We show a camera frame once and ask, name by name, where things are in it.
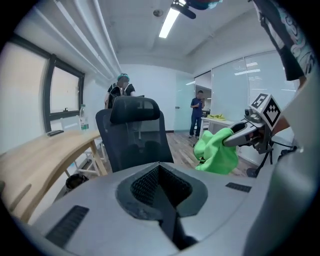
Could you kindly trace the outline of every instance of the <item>jeans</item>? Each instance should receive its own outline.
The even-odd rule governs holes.
[[[189,134],[194,135],[194,131],[195,131],[195,136],[199,136],[200,128],[201,128],[201,117],[191,116],[191,127],[190,127]]]

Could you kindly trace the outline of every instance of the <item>chair backrest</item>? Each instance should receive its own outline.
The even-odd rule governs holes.
[[[164,115],[154,100],[119,97],[113,109],[100,110],[95,120],[113,173],[147,163],[174,162]]]
[[[71,116],[67,118],[60,118],[62,130],[66,131],[80,131],[79,116]]]

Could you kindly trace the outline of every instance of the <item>chair headrest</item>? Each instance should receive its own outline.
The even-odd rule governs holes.
[[[117,97],[111,112],[112,124],[157,120],[160,118],[158,104],[151,98],[121,96]]]

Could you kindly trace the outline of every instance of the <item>man in blue shirt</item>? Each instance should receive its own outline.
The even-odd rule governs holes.
[[[199,140],[200,135],[200,127],[201,127],[201,116],[202,116],[202,109],[205,107],[205,100],[203,99],[204,92],[199,90],[196,97],[191,101],[191,108],[192,116],[191,116],[191,128],[190,128],[190,135],[189,138],[192,138],[195,131],[195,138]]]

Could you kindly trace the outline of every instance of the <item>blue shirt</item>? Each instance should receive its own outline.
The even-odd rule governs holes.
[[[201,99],[194,98],[191,101],[191,106],[195,106],[198,103],[199,103],[199,106],[198,107],[194,107],[193,110],[192,110],[192,117],[194,117],[194,118],[202,117],[202,101],[201,101]]]

